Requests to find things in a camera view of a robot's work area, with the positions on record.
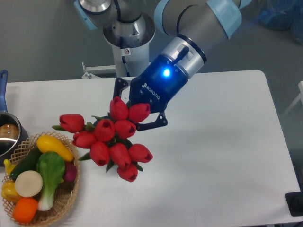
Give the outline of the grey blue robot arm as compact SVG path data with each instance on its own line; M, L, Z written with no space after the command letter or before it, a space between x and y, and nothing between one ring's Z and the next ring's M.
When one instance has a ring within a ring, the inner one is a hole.
M112 46L114 97L130 89L128 107L143 103L154 122L134 120L137 130L167 125L168 102L206 63L212 49L241 24L247 0L161 0L150 17L140 0L77 0L74 6L90 29L103 29Z

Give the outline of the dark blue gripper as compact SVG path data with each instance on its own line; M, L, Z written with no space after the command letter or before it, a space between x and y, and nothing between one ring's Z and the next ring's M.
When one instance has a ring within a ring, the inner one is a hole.
M138 131L145 131L168 125L164 110L168 102L188 82L187 76L165 56L159 55L138 77L128 80L116 78L113 98L120 97L130 86L131 105L149 103L151 113L159 112L149 123L137 123Z

